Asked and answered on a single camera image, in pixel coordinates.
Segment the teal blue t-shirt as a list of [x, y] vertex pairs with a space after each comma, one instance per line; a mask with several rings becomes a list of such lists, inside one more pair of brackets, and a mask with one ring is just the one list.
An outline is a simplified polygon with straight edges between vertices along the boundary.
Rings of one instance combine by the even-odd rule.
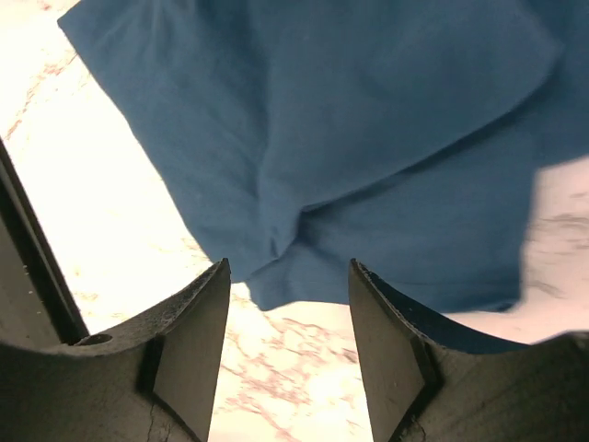
[[82, 1], [59, 25], [263, 310], [346, 303], [351, 259], [443, 313], [508, 309], [537, 171], [588, 151], [584, 1]]

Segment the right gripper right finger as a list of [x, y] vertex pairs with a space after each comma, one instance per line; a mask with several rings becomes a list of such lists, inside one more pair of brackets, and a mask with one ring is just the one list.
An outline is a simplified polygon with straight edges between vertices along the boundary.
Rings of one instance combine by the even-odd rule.
[[473, 330], [359, 262], [349, 299], [376, 441], [584, 441], [588, 335], [536, 344]]

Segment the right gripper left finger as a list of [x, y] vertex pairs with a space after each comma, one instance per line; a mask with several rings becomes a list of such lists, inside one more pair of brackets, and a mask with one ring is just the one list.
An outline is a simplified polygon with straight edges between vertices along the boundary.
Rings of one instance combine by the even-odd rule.
[[230, 267], [74, 345], [1, 347], [5, 441], [204, 441], [229, 305]]

